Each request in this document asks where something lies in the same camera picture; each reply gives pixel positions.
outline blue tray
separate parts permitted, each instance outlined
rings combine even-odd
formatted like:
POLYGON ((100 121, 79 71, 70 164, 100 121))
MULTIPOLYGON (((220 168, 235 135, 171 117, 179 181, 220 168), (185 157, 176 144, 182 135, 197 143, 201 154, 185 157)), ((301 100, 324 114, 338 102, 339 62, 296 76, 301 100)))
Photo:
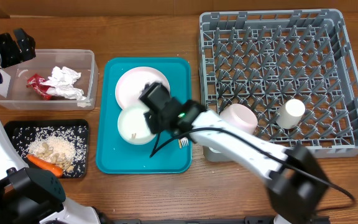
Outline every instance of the blue tray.
MULTIPOLYGON (((107 174, 167 174, 182 173, 191 164, 191 143, 179 148, 172 141, 152 158, 149 158, 156 138, 135 146, 125 142, 117 130, 121 108, 117 104, 115 89, 118 79, 128 70, 147 66, 162 72, 170 84, 171 95, 181 103, 191 98, 191 73, 187 61, 182 58, 115 58, 104 68, 102 103, 99 120, 96 165, 107 174)), ((160 144, 171 136, 161 133, 160 144)))

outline orange carrot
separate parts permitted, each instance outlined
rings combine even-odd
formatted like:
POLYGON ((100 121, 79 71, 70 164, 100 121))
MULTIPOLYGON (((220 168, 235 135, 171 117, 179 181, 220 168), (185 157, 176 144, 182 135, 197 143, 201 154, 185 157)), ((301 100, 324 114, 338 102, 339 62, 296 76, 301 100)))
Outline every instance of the orange carrot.
POLYGON ((50 162, 43 161, 42 159, 39 159, 38 157, 33 156, 31 154, 28 154, 27 158, 32 163, 34 163, 37 167, 44 169, 44 170, 49 170, 50 172, 55 174, 56 177, 61 177, 63 175, 63 169, 51 164, 50 162))

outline red plastic packet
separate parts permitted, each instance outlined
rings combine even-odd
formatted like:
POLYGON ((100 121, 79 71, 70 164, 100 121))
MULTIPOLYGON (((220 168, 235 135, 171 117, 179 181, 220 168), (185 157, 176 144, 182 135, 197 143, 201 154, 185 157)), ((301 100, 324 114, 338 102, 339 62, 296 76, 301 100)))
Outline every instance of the red plastic packet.
POLYGON ((40 94, 44 100, 50 100, 52 95, 47 93, 50 86, 41 85, 40 83, 45 82, 46 79, 40 75, 35 74, 27 80, 27 87, 32 87, 36 93, 40 94))

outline clear plastic bin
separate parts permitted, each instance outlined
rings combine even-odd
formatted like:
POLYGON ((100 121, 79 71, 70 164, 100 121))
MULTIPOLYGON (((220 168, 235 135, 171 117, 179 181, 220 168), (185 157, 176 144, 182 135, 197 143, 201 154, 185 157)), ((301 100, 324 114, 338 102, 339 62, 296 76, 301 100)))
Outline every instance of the clear plastic bin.
POLYGON ((0 105, 15 110, 92 110, 98 89, 98 66, 91 50, 42 49, 36 50, 36 58, 5 68, 11 78, 4 78, 0 85, 0 105), (32 88, 27 88, 27 79, 34 74, 47 79, 52 69, 66 66, 81 72, 81 78, 74 83, 75 88, 84 91, 85 100, 67 100, 53 97, 43 100, 32 88))

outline crumpled white paper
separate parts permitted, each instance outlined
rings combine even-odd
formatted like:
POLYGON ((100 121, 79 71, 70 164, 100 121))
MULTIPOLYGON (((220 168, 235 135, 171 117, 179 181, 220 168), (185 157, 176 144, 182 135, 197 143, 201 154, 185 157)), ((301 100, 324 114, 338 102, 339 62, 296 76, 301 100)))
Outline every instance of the crumpled white paper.
POLYGON ((84 91, 73 87, 73 84, 80 77, 81 72, 76 72, 67 67, 60 69, 56 66, 52 70, 52 76, 48 77, 47 81, 40 84, 53 87, 47 90, 47 94, 49 95, 63 96, 70 100, 85 100, 86 97, 83 96, 84 91))

